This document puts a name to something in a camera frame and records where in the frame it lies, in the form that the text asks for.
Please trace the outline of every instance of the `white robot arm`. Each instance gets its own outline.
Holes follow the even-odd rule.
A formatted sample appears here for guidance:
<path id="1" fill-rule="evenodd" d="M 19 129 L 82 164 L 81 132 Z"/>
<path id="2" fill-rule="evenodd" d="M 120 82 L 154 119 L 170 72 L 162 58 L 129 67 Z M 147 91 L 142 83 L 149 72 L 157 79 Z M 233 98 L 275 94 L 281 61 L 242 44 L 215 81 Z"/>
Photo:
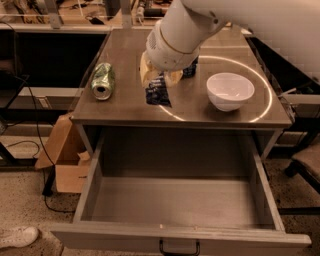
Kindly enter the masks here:
<path id="1" fill-rule="evenodd" d="M 249 29 L 319 83 L 319 0 L 174 0 L 148 36 L 147 55 L 159 70 L 181 70 L 227 22 Z"/>

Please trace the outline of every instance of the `aluminum can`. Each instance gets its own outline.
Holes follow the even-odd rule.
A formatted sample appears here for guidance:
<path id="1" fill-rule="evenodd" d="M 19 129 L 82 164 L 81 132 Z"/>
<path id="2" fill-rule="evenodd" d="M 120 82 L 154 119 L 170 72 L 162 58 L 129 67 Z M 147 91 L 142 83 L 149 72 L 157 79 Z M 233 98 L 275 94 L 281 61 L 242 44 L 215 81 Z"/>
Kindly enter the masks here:
<path id="1" fill-rule="evenodd" d="M 110 98 L 115 87 L 115 73 L 111 64 L 100 63 L 93 71 L 91 90 L 98 100 Z"/>

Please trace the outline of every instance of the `brown cardboard box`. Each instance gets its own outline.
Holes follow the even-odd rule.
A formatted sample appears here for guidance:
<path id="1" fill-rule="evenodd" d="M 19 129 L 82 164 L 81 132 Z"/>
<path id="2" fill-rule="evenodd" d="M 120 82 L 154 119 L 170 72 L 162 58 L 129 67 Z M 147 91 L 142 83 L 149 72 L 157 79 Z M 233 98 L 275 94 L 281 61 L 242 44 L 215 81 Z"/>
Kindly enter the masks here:
<path id="1" fill-rule="evenodd" d="M 35 169 L 55 165 L 58 192 L 81 193 L 89 171 L 90 157 L 88 154 L 80 154 L 86 149 L 70 120 L 71 115 L 72 113 L 68 113 L 58 118 L 45 144 L 47 153 L 41 151 Z"/>

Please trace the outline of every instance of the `ceramic bowl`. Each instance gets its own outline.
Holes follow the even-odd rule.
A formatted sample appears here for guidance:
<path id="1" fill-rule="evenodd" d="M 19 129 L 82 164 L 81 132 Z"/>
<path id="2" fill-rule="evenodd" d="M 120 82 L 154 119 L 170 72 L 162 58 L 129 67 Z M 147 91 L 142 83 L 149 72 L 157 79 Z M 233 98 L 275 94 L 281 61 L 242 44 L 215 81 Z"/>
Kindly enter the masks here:
<path id="1" fill-rule="evenodd" d="M 239 109 L 254 94 L 249 79 L 234 73 L 218 73 L 207 80 L 207 93 L 212 104 L 221 111 Z"/>

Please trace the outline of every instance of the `metal table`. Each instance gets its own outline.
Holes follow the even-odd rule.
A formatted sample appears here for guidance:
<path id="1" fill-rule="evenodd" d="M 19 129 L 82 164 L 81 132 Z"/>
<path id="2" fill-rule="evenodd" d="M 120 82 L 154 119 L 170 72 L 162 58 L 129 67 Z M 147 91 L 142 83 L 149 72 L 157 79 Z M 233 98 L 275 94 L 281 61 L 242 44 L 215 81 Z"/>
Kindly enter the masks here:
<path id="1" fill-rule="evenodd" d="M 89 79 L 72 117 L 88 151 L 91 154 L 94 151 L 94 127 L 98 126 L 222 128 L 263 130 L 258 138 L 262 158 L 266 158 L 281 131 L 292 123 L 240 28 L 225 28 L 202 45 L 196 75 L 168 88 L 172 107 L 146 104 L 139 65 L 149 32 L 113 30 L 102 50 L 97 64 L 112 64 L 116 73 L 115 91 L 107 101 L 98 101 L 92 95 Z M 238 73 L 255 85 L 253 98 L 237 111 L 222 112 L 209 101 L 206 81 L 219 72 Z"/>
<path id="2" fill-rule="evenodd" d="M 113 65 L 116 89 L 98 101 L 89 79 L 75 108 L 92 163 L 73 223 L 52 232 L 70 248 L 163 255 L 283 256 L 310 245 L 285 232 L 264 172 L 261 158 L 291 121 L 240 29 L 205 42 L 196 75 L 168 88 L 172 107 L 146 104 L 139 63 L 148 33 L 113 30 L 98 59 Z M 253 98 L 216 109 L 205 85 L 218 72 L 249 78 Z"/>

